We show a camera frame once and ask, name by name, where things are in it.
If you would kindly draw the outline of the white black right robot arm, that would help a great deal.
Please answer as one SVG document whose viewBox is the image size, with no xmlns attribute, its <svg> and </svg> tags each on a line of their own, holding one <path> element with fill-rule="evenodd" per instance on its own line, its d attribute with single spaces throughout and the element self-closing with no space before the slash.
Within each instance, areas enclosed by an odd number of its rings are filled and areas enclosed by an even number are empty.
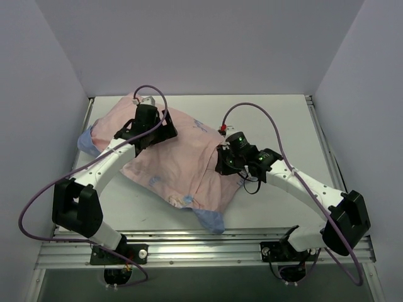
<svg viewBox="0 0 403 302">
<path fill-rule="evenodd" d="M 327 186 L 287 164 L 272 149 L 258 149 L 241 131 L 221 130 L 225 140 L 217 147 L 215 170 L 223 176 L 237 174 L 259 185 L 277 187 L 314 210 L 319 226 L 294 226 L 280 240 L 280 254 L 295 259 L 309 249 L 328 248 L 347 256 L 369 231 L 371 224 L 364 197 Z"/>
</svg>

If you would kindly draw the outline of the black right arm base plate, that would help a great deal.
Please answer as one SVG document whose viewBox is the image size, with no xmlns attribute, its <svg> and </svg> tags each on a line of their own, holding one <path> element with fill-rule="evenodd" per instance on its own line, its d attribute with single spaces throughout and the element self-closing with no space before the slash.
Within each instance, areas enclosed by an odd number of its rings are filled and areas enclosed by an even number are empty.
<svg viewBox="0 0 403 302">
<path fill-rule="evenodd" d="M 280 241 L 261 242 L 259 245 L 263 262 L 303 262 L 313 261 L 316 257 L 315 252 L 297 252 L 289 243 Z"/>
</svg>

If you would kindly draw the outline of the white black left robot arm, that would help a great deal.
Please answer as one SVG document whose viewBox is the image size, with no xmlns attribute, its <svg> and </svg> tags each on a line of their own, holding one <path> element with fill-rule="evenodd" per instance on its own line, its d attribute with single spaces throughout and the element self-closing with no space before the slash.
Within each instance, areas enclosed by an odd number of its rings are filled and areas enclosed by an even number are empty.
<svg viewBox="0 0 403 302">
<path fill-rule="evenodd" d="M 126 236 L 104 222 L 99 197 L 124 165 L 177 134 L 168 109 L 138 105 L 134 118 L 115 133 L 95 164 L 55 184 L 52 221 L 99 245 L 113 264 L 133 259 L 137 253 L 129 247 Z"/>
</svg>

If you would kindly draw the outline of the blue printed pillowcase pink inside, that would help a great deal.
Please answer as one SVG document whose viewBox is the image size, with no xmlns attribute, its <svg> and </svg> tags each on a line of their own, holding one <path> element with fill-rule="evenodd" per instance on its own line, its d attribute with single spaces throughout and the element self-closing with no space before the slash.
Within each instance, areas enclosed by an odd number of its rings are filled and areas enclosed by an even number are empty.
<svg viewBox="0 0 403 302">
<path fill-rule="evenodd" d="M 225 231 L 223 213 L 243 180 L 216 172 L 224 138 L 194 117 L 169 109 L 178 134 L 142 151 L 119 171 L 175 208 L 191 209 L 212 233 Z"/>
</svg>

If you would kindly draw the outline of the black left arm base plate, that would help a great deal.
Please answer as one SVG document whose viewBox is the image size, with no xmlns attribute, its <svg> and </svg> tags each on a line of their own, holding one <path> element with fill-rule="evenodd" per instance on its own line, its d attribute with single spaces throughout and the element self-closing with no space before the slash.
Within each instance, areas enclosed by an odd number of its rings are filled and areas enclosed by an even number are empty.
<svg viewBox="0 0 403 302">
<path fill-rule="evenodd" d="M 145 243 L 128 243 L 120 250 L 110 251 L 100 245 L 93 245 L 89 264 L 92 266 L 112 266 L 128 264 L 146 264 L 149 246 Z"/>
</svg>

